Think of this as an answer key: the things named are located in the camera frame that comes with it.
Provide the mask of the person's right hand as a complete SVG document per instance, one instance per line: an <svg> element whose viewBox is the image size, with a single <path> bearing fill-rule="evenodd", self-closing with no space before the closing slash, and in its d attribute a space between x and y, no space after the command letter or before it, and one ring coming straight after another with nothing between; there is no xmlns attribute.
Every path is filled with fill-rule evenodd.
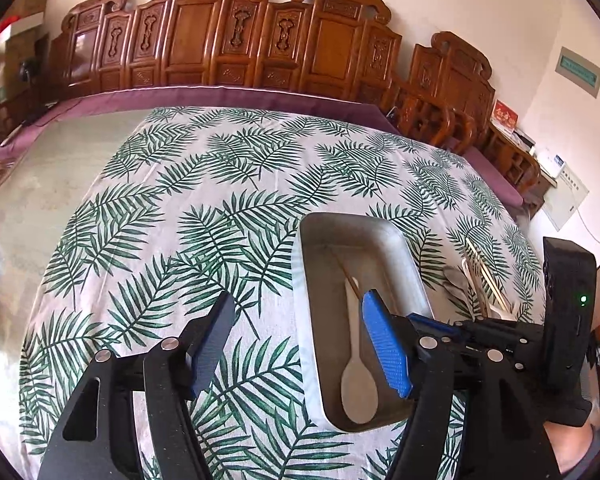
<svg viewBox="0 0 600 480"><path fill-rule="evenodd" d="M562 474L577 466L594 438L594 429L589 422L580 427L544 422L544 429Z"/></svg>

